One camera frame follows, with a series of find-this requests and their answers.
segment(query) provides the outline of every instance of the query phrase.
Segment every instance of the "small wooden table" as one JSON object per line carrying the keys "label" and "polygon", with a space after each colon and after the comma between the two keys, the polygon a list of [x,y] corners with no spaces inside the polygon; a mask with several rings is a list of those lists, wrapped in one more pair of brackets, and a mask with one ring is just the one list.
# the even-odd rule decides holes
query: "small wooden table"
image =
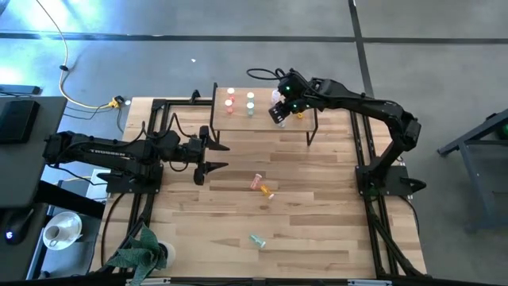
{"label": "small wooden table", "polygon": [[[220,140],[221,131],[260,131],[260,132],[305,132],[307,145],[312,143],[318,131],[318,112],[306,110],[303,118],[296,115],[284,120],[285,126],[279,127],[271,119],[268,110],[271,108],[272,88],[236,88],[234,87],[233,113],[226,112],[225,101],[229,98],[227,88],[214,84],[212,95],[213,107],[210,128],[216,141]],[[247,115],[247,93],[254,93],[254,115]]]}
{"label": "small wooden table", "polygon": [[[141,122],[148,121],[152,101],[133,99],[125,141],[134,139]],[[186,133],[210,122],[209,106],[172,106],[170,111],[178,114]],[[353,171],[357,161],[349,112],[326,110],[318,120],[320,132],[310,147],[303,144],[301,130],[224,132],[221,143],[231,150],[207,151],[206,159],[229,166],[211,172],[202,186],[193,182],[193,165],[184,172],[165,168],[150,229],[175,247],[176,260],[152,276],[375,277],[364,201]],[[388,129],[376,120],[371,120],[371,128],[381,152],[391,142]],[[249,188],[256,173],[275,193],[273,200]],[[116,197],[108,199],[103,220]],[[132,202],[129,194],[119,201],[105,238],[102,224],[91,270],[100,268],[102,239],[107,259],[124,238]],[[386,197],[386,203],[395,242],[414,267],[425,272],[413,211],[397,197]],[[251,242],[250,234],[265,240],[265,247]],[[382,239],[379,248],[388,270]]]}

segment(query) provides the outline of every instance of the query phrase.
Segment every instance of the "teal object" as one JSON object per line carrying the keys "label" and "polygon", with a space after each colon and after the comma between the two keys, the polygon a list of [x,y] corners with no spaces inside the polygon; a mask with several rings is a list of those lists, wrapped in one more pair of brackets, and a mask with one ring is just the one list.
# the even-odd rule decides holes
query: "teal object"
{"label": "teal object", "polygon": [[260,248],[263,248],[267,242],[258,237],[257,235],[251,234],[249,237],[254,243],[256,243]]}

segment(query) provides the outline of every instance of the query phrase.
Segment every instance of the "potted plant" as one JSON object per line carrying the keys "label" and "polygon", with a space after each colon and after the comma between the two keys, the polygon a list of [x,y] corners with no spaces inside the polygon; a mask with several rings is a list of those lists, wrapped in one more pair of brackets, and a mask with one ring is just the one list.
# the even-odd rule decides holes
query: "potted plant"
{"label": "potted plant", "polygon": [[154,270],[167,267],[175,259],[175,249],[167,243],[159,243],[156,235],[145,224],[141,227],[140,240],[129,237],[131,247],[119,249],[118,255],[107,261],[107,265],[119,268],[135,268],[132,286],[138,286]]}

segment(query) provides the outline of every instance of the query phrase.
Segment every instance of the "wooden table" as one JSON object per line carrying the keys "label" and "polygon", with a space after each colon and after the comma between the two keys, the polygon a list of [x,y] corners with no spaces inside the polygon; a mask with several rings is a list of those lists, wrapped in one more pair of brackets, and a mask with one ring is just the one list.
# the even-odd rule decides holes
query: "wooden table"
{"label": "wooden table", "polygon": [[[134,139],[141,121],[148,121],[152,100],[133,99],[124,140]],[[207,106],[171,109],[186,133],[198,132],[199,126],[210,121]],[[176,261],[152,275],[374,277],[364,202],[357,194],[353,171],[357,162],[349,112],[327,110],[318,119],[320,129],[310,147],[301,132],[223,133],[221,143],[231,151],[210,151],[206,159],[229,166],[210,173],[203,186],[194,185],[192,165],[180,173],[165,168],[150,228],[175,247]],[[371,127],[381,153],[391,142],[388,130],[376,120],[371,120]],[[275,193],[272,201],[250,190],[256,173]],[[114,197],[108,200],[104,218]],[[106,257],[125,236],[132,200],[132,195],[126,195],[112,214]],[[386,201],[394,240],[414,266],[425,272],[412,210],[398,197],[386,197]],[[259,249],[249,240],[250,234],[260,236],[266,246]],[[100,265],[101,240],[102,227],[92,270]],[[380,248],[388,270],[383,243]]]}
{"label": "wooden table", "polygon": [[[273,88],[237,88],[234,87],[233,113],[226,112],[225,101],[229,99],[227,88],[214,86],[214,109],[211,127],[217,131],[214,136],[220,138],[221,131],[263,131],[277,133],[306,133],[307,144],[310,145],[318,130],[317,111],[302,112],[303,118],[289,116],[284,120],[284,127],[279,127],[271,119],[268,110],[271,108],[271,92]],[[247,115],[247,93],[254,93],[254,115]]]}

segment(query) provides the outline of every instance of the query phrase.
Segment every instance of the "white cup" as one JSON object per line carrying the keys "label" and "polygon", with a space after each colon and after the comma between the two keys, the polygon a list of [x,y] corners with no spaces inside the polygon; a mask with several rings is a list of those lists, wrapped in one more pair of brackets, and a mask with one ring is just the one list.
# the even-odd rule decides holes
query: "white cup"
{"label": "white cup", "polygon": [[60,226],[50,226],[44,231],[44,237],[49,240],[49,246],[53,247],[58,242],[66,241],[69,233]]}

